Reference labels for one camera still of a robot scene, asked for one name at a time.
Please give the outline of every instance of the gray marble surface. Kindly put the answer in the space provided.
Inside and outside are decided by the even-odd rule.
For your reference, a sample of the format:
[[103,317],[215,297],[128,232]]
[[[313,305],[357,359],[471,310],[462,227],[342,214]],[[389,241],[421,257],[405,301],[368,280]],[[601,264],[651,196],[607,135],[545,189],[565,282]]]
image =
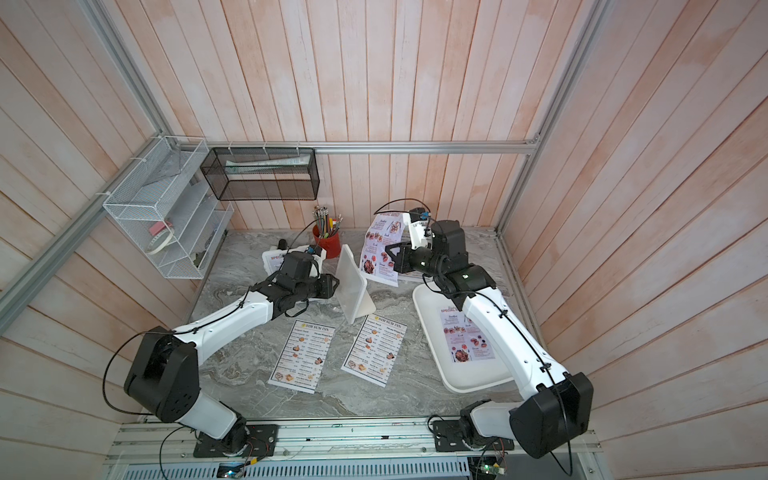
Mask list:
[[[342,243],[349,244],[359,258],[364,230],[342,230]],[[266,272],[262,252],[277,245],[280,238],[293,239],[296,232],[269,230],[230,232],[195,306],[193,319],[206,316],[245,294],[246,288],[261,281]],[[473,263],[482,265],[504,293],[512,309],[515,299],[501,270],[501,259],[490,230],[467,230],[467,250]],[[301,240],[308,243],[310,236]],[[334,273],[337,260],[323,263],[323,271]],[[468,394],[456,394],[442,383],[437,365],[422,330],[412,300],[415,282],[401,281],[399,287],[369,282],[368,291],[379,315],[408,326],[398,358],[385,388],[341,371],[362,319],[353,325],[344,320],[335,299],[312,302],[297,317],[336,327],[317,391],[311,395],[268,385],[280,350],[294,319],[281,316],[253,329],[212,355],[200,368],[200,386],[251,419],[319,418],[339,416],[457,415],[476,400],[521,401],[513,382]]]

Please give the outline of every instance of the white wire basket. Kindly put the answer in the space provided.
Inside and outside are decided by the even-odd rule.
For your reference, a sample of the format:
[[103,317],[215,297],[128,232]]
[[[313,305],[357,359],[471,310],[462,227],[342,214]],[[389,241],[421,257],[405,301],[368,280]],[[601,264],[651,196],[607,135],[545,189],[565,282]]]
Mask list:
[[182,151],[169,138],[178,137],[161,138],[104,208],[163,276],[202,279],[234,207],[221,206],[208,183],[194,178],[205,141]]
[[104,208],[117,220],[161,221],[208,154],[205,140],[191,151],[171,145],[177,137],[162,137],[141,162],[110,193]]

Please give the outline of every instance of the menu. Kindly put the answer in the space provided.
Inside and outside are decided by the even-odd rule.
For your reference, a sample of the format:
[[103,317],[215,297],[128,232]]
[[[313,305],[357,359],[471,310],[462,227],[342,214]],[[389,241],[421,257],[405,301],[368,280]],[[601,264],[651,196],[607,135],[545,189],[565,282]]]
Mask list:
[[366,242],[360,254],[360,270],[365,278],[397,286],[395,262],[384,247],[399,243],[402,238],[402,214],[378,214],[366,232]]
[[271,275],[272,273],[280,270],[280,267],[283,265],[283,261],[285,260],[285,255],[285,250],[274,250],[269,254],[269,256],[266,258],[269,268],[265,268],[267,275]]
[[341,370],[386,386],[407,328],[383,316],[368,315]]
[[442,308],[440,320],[454,363],[495,358],[485,334],[461,310],[454,306]]
[[331,326],[297,320],[267,383],[314,393],[335,331]]

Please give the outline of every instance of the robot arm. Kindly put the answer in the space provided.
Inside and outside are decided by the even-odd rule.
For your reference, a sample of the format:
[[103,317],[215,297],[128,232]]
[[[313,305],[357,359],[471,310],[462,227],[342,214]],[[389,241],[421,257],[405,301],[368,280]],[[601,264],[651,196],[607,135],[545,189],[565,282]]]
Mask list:
[[316,250],[292,251],[283,265],[251,286],[242,299],[189,325],[156,327],[144,335],[125,392],[163,422],[179,422],[224,455],[239,455],[248,441],[245,419],[200,391],[198,367],[218,349],[246,331],[288,314],[309,298],[330,298],[339,281],[320,273]]
[[488,437],[514,437],[529,455],[540,458],[584,433],[592,384],[583,373],[572,376],[555,361],[511,312],[485,269],[469,262],[458,222],[436,221],[430,228],[421,208],[404,214],[404,221],[411,241],[386,248],[395,271],[431,276],[439,293],[482,330],[524,400],[520,406],[480,402],[463,410],[465,436],[478,445],[487,443]]

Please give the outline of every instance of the pen holder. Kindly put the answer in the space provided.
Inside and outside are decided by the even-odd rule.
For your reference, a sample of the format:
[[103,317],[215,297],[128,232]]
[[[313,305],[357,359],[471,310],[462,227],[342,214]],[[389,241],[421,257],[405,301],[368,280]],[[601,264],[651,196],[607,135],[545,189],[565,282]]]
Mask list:
[[336,258],[341,253],[341,240],[339,232],[336,231],[332,236],[328,238],[320,238],[320,231],[317,230],[317,225],[312,227],[312,235],[315,236],[315,243],[320,245],[323,250],[326,251],[326,259]]

